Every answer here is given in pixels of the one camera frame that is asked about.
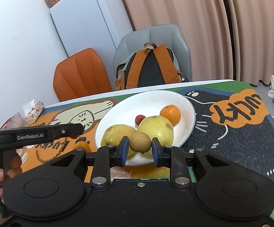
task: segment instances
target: cat paw print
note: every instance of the cat paw print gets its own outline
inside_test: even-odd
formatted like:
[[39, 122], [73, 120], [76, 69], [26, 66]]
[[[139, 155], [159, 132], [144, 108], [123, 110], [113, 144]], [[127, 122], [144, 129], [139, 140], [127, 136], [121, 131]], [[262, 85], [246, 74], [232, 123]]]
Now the cat paw print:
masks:
[[272, 175], [274, 173], [274, 169], [267, 171], [267, 175]]
[[194, 91], [191, 91], [189, 93], [187, 93], [188, 96], [192, 96], [192, 97], [196, 97], [197, 95], [199, 95], [198, 92], [194, 92]]

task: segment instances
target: chair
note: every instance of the chair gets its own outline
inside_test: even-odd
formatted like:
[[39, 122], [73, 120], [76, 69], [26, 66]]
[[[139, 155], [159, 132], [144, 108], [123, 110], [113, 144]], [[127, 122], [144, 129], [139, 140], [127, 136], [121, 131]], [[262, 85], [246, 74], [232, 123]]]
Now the chair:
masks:
[[57, 65], [53, 87], [60, 101], [112, 91], [106, 68], [91, 48]]
[[113, 64], [116, 78], [122, 69], [122, 62], [132, 53], [144, 49], [144, 43], [166, 44], [178, 61], [180, 71], [192, 81], [192, 68], [189, 47], [177, 25], [166, 24], [133, 31], [121, 40], [115, 53]]

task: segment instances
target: tiled floor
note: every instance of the tiled floor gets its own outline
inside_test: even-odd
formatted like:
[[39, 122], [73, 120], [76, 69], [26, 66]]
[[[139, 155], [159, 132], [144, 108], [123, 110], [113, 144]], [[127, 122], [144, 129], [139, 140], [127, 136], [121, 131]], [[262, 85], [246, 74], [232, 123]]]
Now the tiled floor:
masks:
[[261, 97], [261, 99], [265, 103], [268, 111], [273, 116], [274, 115], [274, 103], [273, 103], [273, 100], [270, 99], [267, 95], [267, 92], [269, 91], [269, 87], [264, 86], [261, 82], [259, 82], [259, 85], [254, 86], [253, 88], [256, 90], [258, 95]]

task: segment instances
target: curtain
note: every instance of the curtain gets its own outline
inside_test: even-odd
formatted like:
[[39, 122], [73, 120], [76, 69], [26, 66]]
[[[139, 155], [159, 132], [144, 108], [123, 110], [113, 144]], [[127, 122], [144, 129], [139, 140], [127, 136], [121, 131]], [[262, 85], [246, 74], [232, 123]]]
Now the curtain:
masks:
[[233, 22], [236, 79], [269, 84], [274, 74], [274, 0], [228, 0]]
[[190, 48], [193, 81], [232, 79], [233, 56], [223, 0], [123, 0], [134, 29], [178, 25]]

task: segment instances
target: white plate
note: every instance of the white plate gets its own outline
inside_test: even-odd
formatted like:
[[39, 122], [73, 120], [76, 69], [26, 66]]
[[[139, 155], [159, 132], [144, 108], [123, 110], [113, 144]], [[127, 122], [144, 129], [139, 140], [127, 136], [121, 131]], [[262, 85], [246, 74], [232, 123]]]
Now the white plate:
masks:
[[[135, 117], [139, 114], [146, 117], [159, 115], [167, 105], [176, 105], [181, 111], [181, 119], [174, 126], [173, 146], [181, 147], [190, 136], [196, 121], [192, 103], [184, 96], [167, 90], [153, 90], [133, 95], [109, 110], [101, 119], [95, 132], [95, 144], [99, 148], [104, 132], [112, 125], [125, 124], [137, 129]], [[141, 153], [126, 161], [126, 166], [150, 164], [153, 158]]]

